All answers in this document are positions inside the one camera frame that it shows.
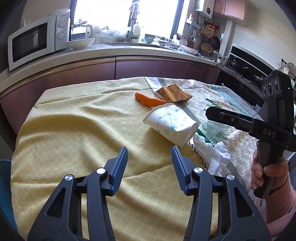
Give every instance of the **kitchen counter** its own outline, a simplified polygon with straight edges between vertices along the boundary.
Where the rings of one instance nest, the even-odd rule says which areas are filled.
[[[132,45],[107,45],[93,44],[88,48],[79,50],[63,50],[58,51],[44,57],[40,57],[31,61],[13,71],[6,69],[0,74],[0,93],[16,84],[17,82],[26,79],[27,77],[47,69],[52,69],[57,66],[62,66],[68,63],[94,60],[100,58],[114,58],[120,56],[153,56],[175,58],[181,61],[194,61],[208,65],[216,66],[217,63],[196,57],[185,52],[170,50],[157,47],[132,46]]]
[[[261,98],[263,98],[262,92],[255,85],[253,85],[252,83],[250,83],[249,80],[241,77],[237,73],[233,72],[232,70],[228,69],[227,67],[225,67],[225,66],[223,66],[221,64],[217,64],[217,67],[219,69],[221,69],[222,71],[226,72],[227,74],[229,74],[230,76],[232,76],[233,78],[237,79],[239,82],[243,83],[245,86],[247,86],[252,91],[254,91],[258,96],[260,96]]]

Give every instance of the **brown wrapper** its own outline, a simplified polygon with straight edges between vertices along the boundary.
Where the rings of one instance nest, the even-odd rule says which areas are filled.
[[[181,90],[176,84],[167,85],[154,92],[154,95],[167,103],[174,103],[180,100],[187,101],[192,95]]]

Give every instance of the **paper cup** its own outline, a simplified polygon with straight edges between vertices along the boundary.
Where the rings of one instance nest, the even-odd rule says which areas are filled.
[[[153,108],[143,122],[179,147],[184,146],[198,128],[196,121],[172,103]]]

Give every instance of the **microwave knob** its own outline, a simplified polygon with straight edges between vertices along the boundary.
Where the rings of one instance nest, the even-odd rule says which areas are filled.
[[[58,24],[58,27],[59,28],[63,28],[63,27],[65,27],[66,26],[66,22],[65,21],[61,21],[61,22],[59,22],[59,24]]]
[[[58,35],[57,35],[57,39],[61,40],[65,37],[65,33],[64,32],[60,32]]]

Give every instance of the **pink sleeve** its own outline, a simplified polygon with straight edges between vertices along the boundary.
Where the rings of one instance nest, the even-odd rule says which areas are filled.
[[[296,211],[296,192],[290,177],[266,199],[266,223],[272,237],[279,235]]]

